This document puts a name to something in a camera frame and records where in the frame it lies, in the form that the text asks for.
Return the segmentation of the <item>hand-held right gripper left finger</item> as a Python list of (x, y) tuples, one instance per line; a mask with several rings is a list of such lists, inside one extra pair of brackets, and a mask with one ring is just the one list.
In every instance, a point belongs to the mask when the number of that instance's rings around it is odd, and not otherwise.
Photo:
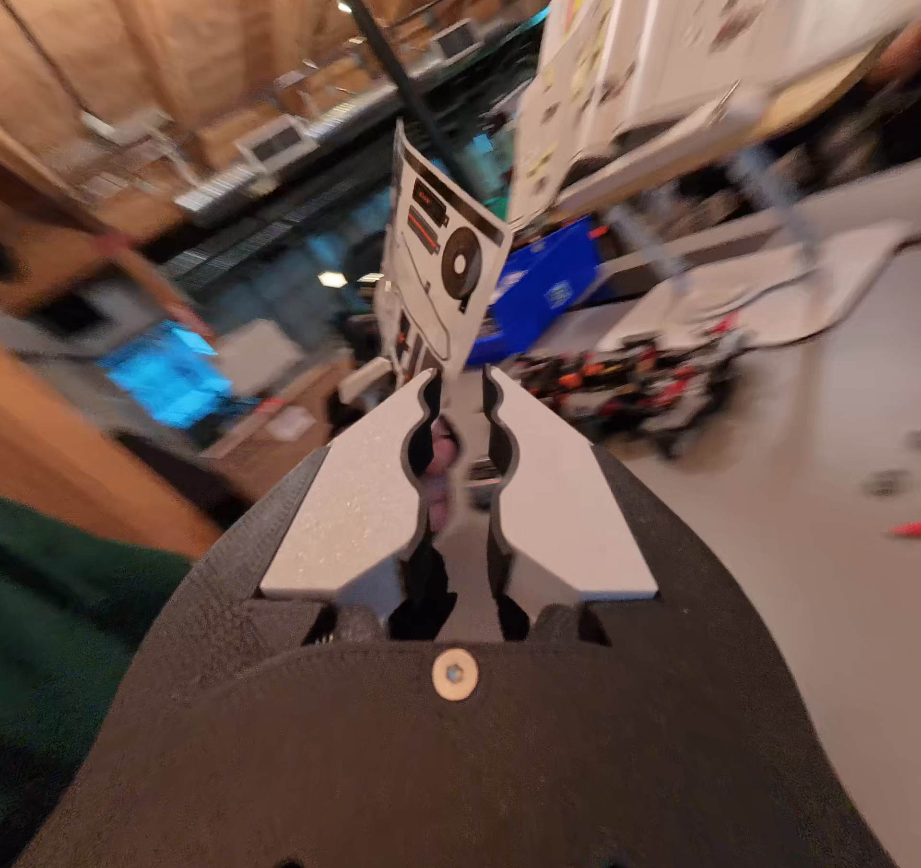
[(444, 624), (444, 560), (423, 478), (442, 378), (427, 369), (328, 446), (263, 575), (268, 600), (363, 607), (398, 640)]

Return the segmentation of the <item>black metal post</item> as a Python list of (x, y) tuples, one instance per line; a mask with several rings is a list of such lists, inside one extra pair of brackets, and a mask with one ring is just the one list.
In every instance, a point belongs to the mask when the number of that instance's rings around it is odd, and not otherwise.
[(436, 155), (443, 160), (454, 182), (473, 197), (478, 197), (471, 175), (457, 156), (455, 149), (437, 124), (434, 114), (427, 106), (423, 94), (408, 75), (401, 60), (395, 55), (390, 42), (377, 24), (365, 0), (344, 0), (351, 9), (351, 15), (358, 30), (365, 36), (379, 64), (394, 83), (403, 101), (404, 108), (421, 125)]

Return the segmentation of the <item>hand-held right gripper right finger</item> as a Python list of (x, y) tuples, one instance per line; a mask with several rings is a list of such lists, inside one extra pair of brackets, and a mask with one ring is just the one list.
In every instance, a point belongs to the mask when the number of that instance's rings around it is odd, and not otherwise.
[(505, 640), (552, 606), (654, 599), (659, 586), (588, 439), (497, 367), (482, 374), (498, 472), (487, 576)]

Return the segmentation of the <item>open instruction booklet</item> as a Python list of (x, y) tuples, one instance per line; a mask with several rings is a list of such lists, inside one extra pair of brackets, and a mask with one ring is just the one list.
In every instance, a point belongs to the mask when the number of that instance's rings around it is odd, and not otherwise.
[(732, 134), (789, 84), (919, 17), (919, 0), (552, 0), (517, 110), (508, 222), (558, 207), (567, 177), (627, 133), (678, 123), (634, 174)]

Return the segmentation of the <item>lego sticker sheet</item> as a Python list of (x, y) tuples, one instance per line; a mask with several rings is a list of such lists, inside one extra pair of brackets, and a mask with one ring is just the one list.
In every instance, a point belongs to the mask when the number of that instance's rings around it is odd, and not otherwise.
[(435, 370), (452, 396), (511, 250), (513, 231), (414, 147), (396, 124), (390, 219), (373, 299), (397, 388)]

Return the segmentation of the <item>pile of toy model parts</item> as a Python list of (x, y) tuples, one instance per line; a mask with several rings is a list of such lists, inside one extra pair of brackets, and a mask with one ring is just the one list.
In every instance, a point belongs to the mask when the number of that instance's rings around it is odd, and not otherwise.
[(521, 355), (509, 375), (589, 440), (624, 434), (671, 461), (725, 407), (747, 337), (731, 311), (704, 324), (690, 346), (666, 347), (657, 333), (633, 334), (613, 351)]

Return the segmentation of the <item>person in green shirt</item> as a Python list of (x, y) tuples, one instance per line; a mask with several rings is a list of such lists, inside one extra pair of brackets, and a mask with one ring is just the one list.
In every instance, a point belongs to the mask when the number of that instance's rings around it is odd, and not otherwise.
[(93, 747), (122, 678), (189, 573), (1, 500), (1, 865), (11, 866)]

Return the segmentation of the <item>blue plastic bin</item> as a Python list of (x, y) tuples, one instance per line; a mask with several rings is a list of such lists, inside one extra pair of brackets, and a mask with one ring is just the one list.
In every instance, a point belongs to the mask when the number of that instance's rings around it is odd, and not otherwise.
[(591, 217), (511, 252), (467, 368), (524, 353), (595, 281), (601, 264)]

